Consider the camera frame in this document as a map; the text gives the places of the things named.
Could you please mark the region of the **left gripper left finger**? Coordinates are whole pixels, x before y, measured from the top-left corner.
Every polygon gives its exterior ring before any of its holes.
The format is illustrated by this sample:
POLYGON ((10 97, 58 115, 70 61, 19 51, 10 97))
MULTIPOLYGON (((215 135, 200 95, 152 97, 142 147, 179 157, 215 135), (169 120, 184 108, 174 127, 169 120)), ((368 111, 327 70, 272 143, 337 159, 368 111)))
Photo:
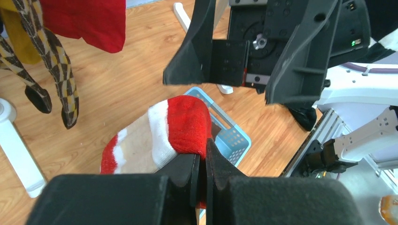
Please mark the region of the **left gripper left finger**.
POLYGON ((56 176, 26 223, 194 225, 199 164, 199 155, 181 154, 155 173, 56 176))

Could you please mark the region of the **light blue plastic basket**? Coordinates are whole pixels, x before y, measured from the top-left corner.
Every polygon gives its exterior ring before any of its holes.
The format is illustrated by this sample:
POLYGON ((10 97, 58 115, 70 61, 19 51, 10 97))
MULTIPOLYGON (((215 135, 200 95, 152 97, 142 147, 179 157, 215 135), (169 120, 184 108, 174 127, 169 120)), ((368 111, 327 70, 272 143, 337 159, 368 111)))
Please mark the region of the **light blue plastic basket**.
POLYGON ((229 162, 238 166, 252 145, 250 137, 201 88, 192 87, 185 95, 201 99, 208 107, 212 122, 221 128, 215 144, 229 162))

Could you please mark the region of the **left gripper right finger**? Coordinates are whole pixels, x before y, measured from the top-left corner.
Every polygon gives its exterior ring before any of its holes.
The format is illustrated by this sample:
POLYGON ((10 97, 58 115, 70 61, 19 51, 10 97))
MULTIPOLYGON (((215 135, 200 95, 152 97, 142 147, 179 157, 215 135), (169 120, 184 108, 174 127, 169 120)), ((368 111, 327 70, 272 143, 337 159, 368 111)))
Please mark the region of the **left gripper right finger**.
POLYGON ((209 225, 361 225, 350 192, 336 180, 249 177, 207 141, 209 225))

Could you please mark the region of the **red white-cuffed christmas sock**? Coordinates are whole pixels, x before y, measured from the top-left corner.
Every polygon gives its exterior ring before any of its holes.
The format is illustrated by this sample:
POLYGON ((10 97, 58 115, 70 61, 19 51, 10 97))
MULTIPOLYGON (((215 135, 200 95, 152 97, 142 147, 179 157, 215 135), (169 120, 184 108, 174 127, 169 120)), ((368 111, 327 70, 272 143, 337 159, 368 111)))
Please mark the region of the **red white-cuffed christmas sock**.
POLYGON ((201 99, 180 95, 163 100, 108 142, 100 173, 153 173, 179 154, 205 159, 208 139, 220 130, 201 99))

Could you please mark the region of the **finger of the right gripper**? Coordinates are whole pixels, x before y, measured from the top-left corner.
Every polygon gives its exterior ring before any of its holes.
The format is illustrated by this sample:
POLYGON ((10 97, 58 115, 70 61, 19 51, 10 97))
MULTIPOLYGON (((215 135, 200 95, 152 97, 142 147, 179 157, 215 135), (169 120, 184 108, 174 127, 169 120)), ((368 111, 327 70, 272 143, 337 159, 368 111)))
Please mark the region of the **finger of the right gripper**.
POLYGON ((210 83, 214 0, 197 0, 185 38, 163 72, 163 84, 210 83))
POLYGON ((313 104, 326 78, 339 0, 310 0, 266 85, 266 104, 313 104))

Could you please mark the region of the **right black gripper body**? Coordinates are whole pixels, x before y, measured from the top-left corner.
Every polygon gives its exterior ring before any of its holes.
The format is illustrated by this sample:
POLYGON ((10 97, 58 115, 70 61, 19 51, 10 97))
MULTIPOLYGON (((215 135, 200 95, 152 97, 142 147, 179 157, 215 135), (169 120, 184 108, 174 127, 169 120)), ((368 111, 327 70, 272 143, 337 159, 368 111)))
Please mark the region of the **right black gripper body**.
POLYGON ((307 0, 231 0, 227 38, 214 40, 210 82, 263 93, 307 0))

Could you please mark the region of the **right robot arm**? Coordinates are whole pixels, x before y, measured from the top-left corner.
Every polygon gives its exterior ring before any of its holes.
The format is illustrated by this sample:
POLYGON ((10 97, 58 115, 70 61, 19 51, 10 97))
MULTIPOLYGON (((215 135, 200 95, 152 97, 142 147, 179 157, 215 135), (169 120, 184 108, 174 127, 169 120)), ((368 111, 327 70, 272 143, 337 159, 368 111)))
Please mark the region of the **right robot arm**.
POLYGON ((198 0, 165 85, 255 88, 310 132, 283 176, 343 173, 370 157, 398 166, 395 0, 231 0, 226 39, 213 39, 215 1, 198 0))

